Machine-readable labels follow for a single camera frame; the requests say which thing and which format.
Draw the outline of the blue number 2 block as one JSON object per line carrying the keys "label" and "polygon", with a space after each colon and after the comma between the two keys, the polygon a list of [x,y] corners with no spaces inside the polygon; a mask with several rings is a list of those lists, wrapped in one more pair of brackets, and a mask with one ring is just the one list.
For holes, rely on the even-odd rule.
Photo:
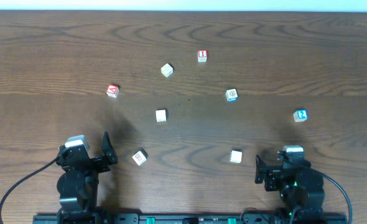
{"label": "blue number 2 block", "polygon": [[303,122],[309,118],[308,112],[305,109],[302,110],[296,110],[293,114],[294,121],[295,122]]}

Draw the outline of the red letter I block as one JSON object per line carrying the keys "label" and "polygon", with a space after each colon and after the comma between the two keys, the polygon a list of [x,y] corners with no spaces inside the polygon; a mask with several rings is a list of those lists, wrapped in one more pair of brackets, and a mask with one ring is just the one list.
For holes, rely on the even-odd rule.
{"label": "red letter I block", "polygon": [[207,50],[198,50],[198,52],[197,52],[198,62],[206,62],[207,59],[208,59],[208,51]]}

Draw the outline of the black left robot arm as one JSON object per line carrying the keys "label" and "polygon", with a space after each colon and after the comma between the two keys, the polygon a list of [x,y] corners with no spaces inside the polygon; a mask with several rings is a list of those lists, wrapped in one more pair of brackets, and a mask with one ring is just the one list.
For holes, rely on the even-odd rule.
{"label": "black left robot arm", "polygon": [[61,209],[57,223],[113,223],[105,209],[97,206],[99,174],[110,171],[118,163],[109,134],[103,134],[102,155],[91,158],[84,135],[68,138],[59,147],[56,164],[65,173],[57,181]]}

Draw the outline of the white block near right arm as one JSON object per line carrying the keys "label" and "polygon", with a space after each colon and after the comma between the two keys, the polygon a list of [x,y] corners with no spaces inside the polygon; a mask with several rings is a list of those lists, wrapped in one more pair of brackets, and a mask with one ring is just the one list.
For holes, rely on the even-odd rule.
{"label": "white block near right arm", "polygon": [[230,152],[230,162],[232,163],[241,163],[243,153],[241,151],[232,150]]}

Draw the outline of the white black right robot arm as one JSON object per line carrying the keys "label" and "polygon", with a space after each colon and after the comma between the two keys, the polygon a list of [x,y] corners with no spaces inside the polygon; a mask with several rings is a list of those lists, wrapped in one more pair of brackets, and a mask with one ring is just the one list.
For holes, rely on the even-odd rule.
{"label": "white black right robot arm", "polygon": [[278,152],[282,165],[268,166],[256,156],[255,183],[267,192],[278,191],[286,208],[278,209],[269,223],[326,223],[323,215],[323,177],[311,169],[303,152]]}

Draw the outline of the white block black pattern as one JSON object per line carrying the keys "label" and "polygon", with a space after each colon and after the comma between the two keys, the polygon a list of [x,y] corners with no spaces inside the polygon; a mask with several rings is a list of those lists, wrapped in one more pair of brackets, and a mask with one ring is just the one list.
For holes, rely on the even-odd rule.
{"label": "white block black pattern", "polygon": [[132,159],[138,166],[140,166],[147,161],[147,152],[144,149],[140,149],[132,156]]}

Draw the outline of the red letter A block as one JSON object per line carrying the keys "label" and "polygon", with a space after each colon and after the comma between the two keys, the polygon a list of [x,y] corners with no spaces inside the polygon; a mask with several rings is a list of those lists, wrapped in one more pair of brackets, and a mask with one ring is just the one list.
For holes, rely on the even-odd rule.
{"label": "red letter A block", "polygon": [[117,98],[119,94],[119,87],[117,85],[109,85],[106,94],[110,97]]}

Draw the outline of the plain white block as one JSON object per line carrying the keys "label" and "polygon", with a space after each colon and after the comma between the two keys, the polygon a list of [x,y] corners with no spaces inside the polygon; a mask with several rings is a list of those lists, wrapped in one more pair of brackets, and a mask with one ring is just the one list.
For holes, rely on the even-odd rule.
{"label": "plain white block", "polygon": [[167,111],[166,110],[157,110],[156,111],[156,121],[157,122],[167,121]]}

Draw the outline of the blue-edged picture block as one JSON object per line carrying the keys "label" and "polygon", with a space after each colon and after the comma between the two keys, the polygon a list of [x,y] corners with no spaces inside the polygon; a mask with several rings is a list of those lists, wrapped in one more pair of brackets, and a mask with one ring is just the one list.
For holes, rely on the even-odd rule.
{"label": "blue-edged picture block", "polygon": [[226,95],[227,102],[236,101],[238,99],[238,94],[235,88],[226,90],[225,95]]}

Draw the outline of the yellow-edged white block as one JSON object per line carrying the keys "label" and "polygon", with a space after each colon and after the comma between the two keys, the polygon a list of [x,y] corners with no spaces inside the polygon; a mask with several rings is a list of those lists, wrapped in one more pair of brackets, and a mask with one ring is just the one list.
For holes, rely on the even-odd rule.
{"label": "yellow-edged white block", "polygon": [[160,71],[163,74],[163,76],[168,78],[171,74],[173,74],[174,68],[169,63],[166,63],[160,68]]}

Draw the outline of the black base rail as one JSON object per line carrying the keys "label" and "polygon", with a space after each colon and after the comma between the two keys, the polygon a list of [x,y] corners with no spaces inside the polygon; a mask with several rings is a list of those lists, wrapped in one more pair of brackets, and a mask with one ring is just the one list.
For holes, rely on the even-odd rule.
{"label": "black base rail", "polygon": [[73,221],[61,215],[35,215],[33,224],[112,223],[112,224],[260,224],[260,223],[348,223],[342,215],[328,215],[322,220],[299,220],[283,214],[245,213],[243,215],[138,215],[119,213],[103,221]]}

